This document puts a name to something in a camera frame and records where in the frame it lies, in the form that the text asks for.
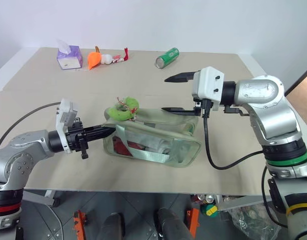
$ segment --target red object in bag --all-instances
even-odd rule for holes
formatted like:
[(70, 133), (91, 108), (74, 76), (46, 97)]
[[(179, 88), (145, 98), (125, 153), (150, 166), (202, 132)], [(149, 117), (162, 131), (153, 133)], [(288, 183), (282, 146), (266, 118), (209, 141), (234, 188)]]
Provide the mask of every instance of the red object in bag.
[[(126, 146), (123, 144), (122, 140), (119, 137), (113, 136), (112, 141), (113, 141), (113, 149), (117, 154), (124, 155), (124, 156), (130, 156), (130, 157), (133, 156), (129, 152), (129, 150), (126, 148)], [(138, 143), (135, 143), (132, 141), (127, 141), (127, 143), (128, 143), (128, 146), (133, 149), (139, 149), (139, 150), (145, 149), (143, 145), (140, 145)]]

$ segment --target orange toy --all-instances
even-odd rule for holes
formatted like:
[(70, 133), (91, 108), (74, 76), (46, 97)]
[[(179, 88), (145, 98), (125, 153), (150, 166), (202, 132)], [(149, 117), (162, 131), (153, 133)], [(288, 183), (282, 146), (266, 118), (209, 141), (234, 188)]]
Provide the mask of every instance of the orange toy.
[(193, 237), (196, 238), (197, 227), (199, 227), (199, 210), (197, 208), (192, 208), (191, 210), (187, 211), (187, 223), (189, 231)]
[(75, 211), (73, 214), (74, 229), (77, 234), (77, 240), (86, 240), (84, 225), (86, 222), (86, 214), (80, 210)]
[(102, 60), (102, 55), (99, 51), (99, 47), (95, 46), (95, 51), (89, 53), (88, 55), (89, 70), (100, 64), (101, 60)]

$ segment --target cardboard surface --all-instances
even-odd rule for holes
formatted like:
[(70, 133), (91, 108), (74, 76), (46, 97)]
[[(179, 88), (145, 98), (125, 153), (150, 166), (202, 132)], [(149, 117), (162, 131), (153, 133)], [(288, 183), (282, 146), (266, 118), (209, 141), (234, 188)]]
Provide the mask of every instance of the cardboard surface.
[[(41, 48), (0, 92), (0, 136), (19, 117), (32, 109), (68, 98), (79, 106), (78, 117), (84, 127), (105, 121), (104, 110), (116, 103), (116, 97), (131, 96), (141, 108), (183, 107), (192, 109), (192, 83), (165, 83), (163, 80), (181, 72), (212, 66), (225, 74), (225, 80), (252, 78), (235, 54), (180, 53), (165, 69), (155, 67), (161, 52), (130, 51), (129, 60), (101, 65), (87, 70), (87, 55), (82, 49), (81, 69), (61, 70), (56, 48)], [(112, 55), (122, 50), (100, 50)], [(209, 141), (213, 161), (227, 165), (261, 146), (250, 127), (248, 117), (211, 112)], [(55, 129), (56, 108), (49, 107), (20, 123), (8, 136), (27, 131)], [(204, 144), (202, 119), (195, 136)], [(26, 188), (85, 191), (128, 191), (170, 193), (217, 193), (229, 195), (261, 194), (262, 155), (254, 156), (229, 170), (215, 170), (203, 148), (186, 168), (107, 155), (102, 140), (89, 143), (89, 158), (79, 152), (57, 153), (40, 161), (33, 169)]]

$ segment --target gray cable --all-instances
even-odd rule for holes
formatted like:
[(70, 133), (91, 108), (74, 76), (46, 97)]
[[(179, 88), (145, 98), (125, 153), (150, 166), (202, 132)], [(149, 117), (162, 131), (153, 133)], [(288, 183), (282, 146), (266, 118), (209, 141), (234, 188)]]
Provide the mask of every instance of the gray cable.
[(22, 116), (21, 118), (19, 118), (13, 125), (11, 125), (7, 131), (5, 131), (5, 133), (2, 135), (2, 137), (0, 138), (0, 145), (3, 143), (4, 139), (7, 137), (7, 135), (11, 132), (11, 130), (17, 126), (22, 120), (24, 120), (25, 118), (29, 117), (30, 115), (34, 114), (35, 112), (38, 112), (39, 110), (41, 109), (45, 109), (45, 108), (48, 108), (48, 107), (51, 107), (51, 106), (55, 106), (55, 105), (59, 105), (61, 102), (58, 101), (58, 102), (53, 102), (53, 103), (50, 103), (50, 104), (46, 104), (46, 105), (43, 105), (43, 106), (40, 106), (34, 110), (32, 110), (31, 112), (28, 112), (26, 115)]
[(55, 213), (55, 211), (48, 205), (46, 205), (47, 208), (50, 209), (50, 211), (53, 213), (53, 215), (55, 216), (55, 218), (58, 220), (59, 224), (60, 224), (60, 231), (61, 231), (61, 239), (64, 240), (64, 229), (63, 229), (63, 224), (62, 221), (60, 221), (60, 218), (57, 216), (57, 214)]

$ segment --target white bracket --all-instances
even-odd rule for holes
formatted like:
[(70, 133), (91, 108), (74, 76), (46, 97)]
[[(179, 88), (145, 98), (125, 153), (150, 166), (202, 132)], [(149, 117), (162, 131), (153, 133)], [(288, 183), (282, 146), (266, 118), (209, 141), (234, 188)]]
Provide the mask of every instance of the white bracket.
[(209, 99), (213, 102), (212, 110), (217, 111), (222, 99), (224, 73), (205, 67), (193, 75), (192, 96), (197, 99)]
[(68, 132), (68, 127), (73, 125), (77, 112), (77, 105), (65, 98), (61, 100), (61, 104), (57, 108), (55, 129), (60, 137), (62, 147), (67, 154), (70, 154), (72, 151), (69, 148), (66, 133)]

